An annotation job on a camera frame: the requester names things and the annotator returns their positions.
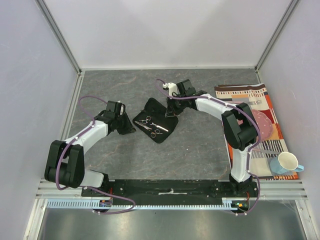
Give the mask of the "silver hair scissors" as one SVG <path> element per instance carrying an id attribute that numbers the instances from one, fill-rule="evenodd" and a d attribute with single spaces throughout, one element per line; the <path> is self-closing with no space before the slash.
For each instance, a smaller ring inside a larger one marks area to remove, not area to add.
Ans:
<path id="1" fill-rule="evenodd" d="M 147 116 L 145 119 L 135 120 L 134 122 L 144 129 L 151 131 L 152 128 L 148 126 L 148 122 L 151 120 L 150 116 Z"/>

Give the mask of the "black zippered tool case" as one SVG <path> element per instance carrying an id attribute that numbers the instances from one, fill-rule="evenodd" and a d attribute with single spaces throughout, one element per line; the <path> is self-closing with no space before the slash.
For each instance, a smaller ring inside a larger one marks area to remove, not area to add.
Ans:
<path id="1" fill-rule="evenodd" d="M 166 111 L 167 111 L 167 108 L 165 106 L 163 106 L 155 98 L 151 97 L 146 102 L 143 110 L 141 110 L 140 113 L 133 118 L 132 122 L 140 130 L 142 130 L 151 140 L 153 140 L 157 144 L 161 144 L 174 132 L 174 130 L 179 122 L 179 120 L 176 116 L 166 117 L 165 116 Z M 155 124 L 158 124 L 166 129 L 168 129 L 169 132 L 165 132 L 163 134 L 157 135 L 155 138 L 151 138 L 151 136 L 150 136 L 151 131 L 149 131 L 149 130 L 143 128 L 142 126 L 139 126 L 137 123 L 135 123 L 135 121 L 144 120 L 147 116 L 151 117 L 151 120 L 147 124 L 149 127 L 153 128 L 150 125 L 150 123 L 155 123 Z"/>

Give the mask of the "silver thinning scissors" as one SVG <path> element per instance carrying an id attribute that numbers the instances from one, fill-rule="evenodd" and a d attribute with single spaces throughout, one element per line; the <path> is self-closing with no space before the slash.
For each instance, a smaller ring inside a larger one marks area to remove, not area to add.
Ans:
<path id="1" fill-rule="evenodd" d="M 163 126 L 160 126 L 156 123 L 151 122 L 150 125 L 152 126 L 152 130 L 150 133 L 151 138 L 155 138 L 157 135 L 161 135 L 163 133 L 168 133 L 169 130 L 164 128 Z"/>

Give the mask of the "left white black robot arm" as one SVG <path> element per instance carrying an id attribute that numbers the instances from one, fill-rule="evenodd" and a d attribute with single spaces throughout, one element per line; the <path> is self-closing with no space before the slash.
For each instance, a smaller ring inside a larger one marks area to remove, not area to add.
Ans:
<path id="1" fill-rule="evenodd" d="M 106 196 L 110 185 L 101 172 L 85 168 L 85 154 L 98 141 L 112 132 L 119 135 L 134 133 L 125 104 L 107 101 L 106 108 L 91 118 L 82 131 L 65 140 L 51 143 L 44 171 L 44 178 L 55 183 L 59 190 L 65 188 L 92 187 L 99 197 Z"/>

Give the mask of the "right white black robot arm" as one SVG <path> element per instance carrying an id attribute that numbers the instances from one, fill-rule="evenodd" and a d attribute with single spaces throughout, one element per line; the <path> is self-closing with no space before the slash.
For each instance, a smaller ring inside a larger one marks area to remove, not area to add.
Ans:
<path id="1" fill-rule="evenodd" d="M 179 83 L 160 82 L 166 96 L 167 117 L 175 117 L 190 108 L 222 122 L 224 138 L 232 149 L 228 188 L 233 196 L 242 196 L 252 186 L 253 176 L 249 170 L 251 152 L 261 140 L 258 124 L 249 105 L 244 102 L 229 103 L 206 91 L 197 91 L 189 79 Z"/>

